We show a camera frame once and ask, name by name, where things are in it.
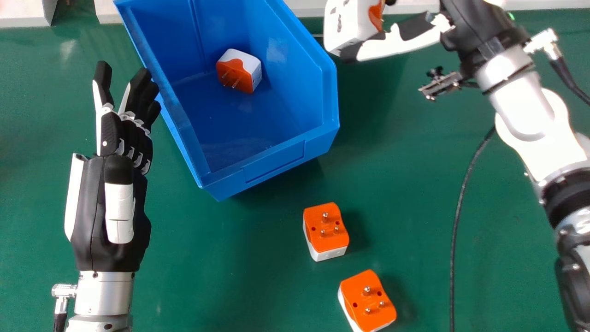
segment green table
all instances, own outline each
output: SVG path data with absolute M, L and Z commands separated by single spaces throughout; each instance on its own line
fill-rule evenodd
M 549 25 L 589 91 L 589 11 L 518 12 Z M 311 30 L 318 19 L 306 20 Z M 99 26 L 85 2 L 60 5 L 54 27 L 0 31 L 0 330 L 51 328 L 56 282 L 75 282 L 63 232 L 73 152 L 91 154 L 90 80 L 114 68 L 113 94 L 140 61 L 122 26 Z M 581 132 L 590 110 L 537 56 Z M 375 270 L 399 317 L 391 331 L 448 326 L 448 250 L 458 189 L 493 110 L 475 90 L 430 104 L 417 88 L 430 67 L 457 60 L 436 46 L 338 63 L 341 130 L 332 150 L 222 203 L 194 183 L 168 129 L 153 129 L 146 212 L 150 248 L 137 275 L 136 331 L 349 331 L 341 280 Z M 305 207 L 335 201 L 349 252 L 315 263 L 301 232 Z M 566 331 L 552 272 L 552 231 L 523 167 L 498 138 L 468 191 L 457 255 L 457 331 Z

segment blue plastic bin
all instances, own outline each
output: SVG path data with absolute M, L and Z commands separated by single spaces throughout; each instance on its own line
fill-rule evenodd
M 329 150 L 340 127 L 336 67 L 282 0 L 116 5 L 197 185 L 216 200 Z M 228 48 L 262 61 L 253 95 L 218 82 Z

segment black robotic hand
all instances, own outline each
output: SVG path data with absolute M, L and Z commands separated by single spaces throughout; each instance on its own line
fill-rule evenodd
M 158 86 L 147 69 L 127 85 L 119 112 L 110 94 L 112 70 L 98 62 L 93 80 L 97 154 L 74 154 L 65 233 L 79 271 L 135 272 L 148 248 L 143 210 L 153 156 L 150 132 L 160 114 Z

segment orange and white plug adapter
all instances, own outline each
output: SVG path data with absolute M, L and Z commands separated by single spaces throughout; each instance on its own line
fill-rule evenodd
M 230 48 L 215 65 L 217 78 L 224 86 L 231 86 L 246 93 L 254 90 L 262 81 L 262 64 L 251 54 Z
M 394 304 L 373 270 L 342 281 L 338 301 L 354 332 L 379 331 L 398 318 Z
M 303 210 L 303 233 L 309 254 L 316 262 L 344 255 L 350 242 L 336 203 Z

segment robotic hand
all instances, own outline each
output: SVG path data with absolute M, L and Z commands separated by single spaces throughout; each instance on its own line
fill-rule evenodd
M 434 101 L 468 86 L 488 97 L 499 136 L 520 155 L 555 230 L 555 271 L 568 324 L 572 331 L 590 331 L 590 139 L 572 130 L 565 102 L 541 86 L 530 57 L 543 50 L 564 83 L 590 105 L 567 69 L 557 36 L 548 29 L 531 38 L 500 0 L 441 0 L 440 13 L 419 15 L 412 24 L 394 24 L 384 32 L 375 14 L 375 6 L 383 5 L 378 2 L 329 0 L 324 47 L 344 60 L 365 61 L 436 40 L 458 54 L 459 71 L 433 70 L 431 83 L 419 91 Z
M 127 85 L 119 112 L 110 94 L 112 70 L 98 62 L 92 82 L 97 155 L 72 157 L 65 235 L 72 244 L 78 284 L 54 285 L 54 332 L 63 332 L 68 300 L 76 299 L 67 332 L 131 331 L 135 272 L 152 225 L 143 211 L 152 162 L 152 123 L 160 114 L 152 75 L 140 69 Z

